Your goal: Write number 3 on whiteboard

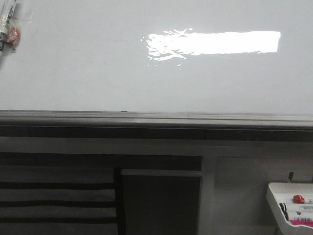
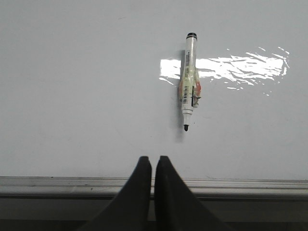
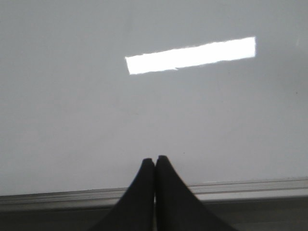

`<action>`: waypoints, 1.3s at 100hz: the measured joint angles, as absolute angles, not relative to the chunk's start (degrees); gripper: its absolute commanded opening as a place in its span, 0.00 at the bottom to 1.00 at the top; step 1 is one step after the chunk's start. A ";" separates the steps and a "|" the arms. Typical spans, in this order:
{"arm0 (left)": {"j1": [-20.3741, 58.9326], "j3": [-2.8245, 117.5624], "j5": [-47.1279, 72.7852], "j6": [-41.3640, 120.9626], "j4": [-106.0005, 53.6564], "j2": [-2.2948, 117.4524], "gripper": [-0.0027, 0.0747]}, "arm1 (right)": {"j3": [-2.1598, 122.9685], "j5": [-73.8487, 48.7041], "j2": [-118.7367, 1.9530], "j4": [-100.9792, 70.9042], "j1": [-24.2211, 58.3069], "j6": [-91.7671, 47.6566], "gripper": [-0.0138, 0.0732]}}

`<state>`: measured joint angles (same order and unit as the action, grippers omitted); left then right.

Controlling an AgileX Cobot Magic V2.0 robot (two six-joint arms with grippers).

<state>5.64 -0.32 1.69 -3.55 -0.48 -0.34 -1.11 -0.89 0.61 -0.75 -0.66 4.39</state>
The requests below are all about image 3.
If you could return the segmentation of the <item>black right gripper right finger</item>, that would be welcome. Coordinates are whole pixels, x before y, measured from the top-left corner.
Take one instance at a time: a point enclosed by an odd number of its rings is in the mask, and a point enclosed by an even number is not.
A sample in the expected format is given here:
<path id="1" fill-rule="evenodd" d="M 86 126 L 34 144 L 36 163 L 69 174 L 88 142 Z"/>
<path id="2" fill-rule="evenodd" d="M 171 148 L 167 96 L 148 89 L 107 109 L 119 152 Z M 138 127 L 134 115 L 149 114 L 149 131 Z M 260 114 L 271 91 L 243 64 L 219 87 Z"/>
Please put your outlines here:
<path id="1" fill-rule="evenodd" d="M 176 173 L 167 156 L 155 167 L 156 222 L 159 231 L 234 231 L 210 212 Z"/>

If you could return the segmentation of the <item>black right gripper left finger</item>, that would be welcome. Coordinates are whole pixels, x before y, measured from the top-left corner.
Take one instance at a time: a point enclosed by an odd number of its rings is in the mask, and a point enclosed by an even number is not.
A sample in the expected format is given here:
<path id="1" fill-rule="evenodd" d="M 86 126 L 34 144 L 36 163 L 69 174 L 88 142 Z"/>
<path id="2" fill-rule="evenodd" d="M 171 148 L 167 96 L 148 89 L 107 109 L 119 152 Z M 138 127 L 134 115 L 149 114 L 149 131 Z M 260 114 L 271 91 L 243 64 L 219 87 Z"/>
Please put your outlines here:
<path id="1" fill-rule="evenodd" d="M 91 231 L 151 231 L 154 215 L 154 163 L 145 158 L 126 192 Z"/>

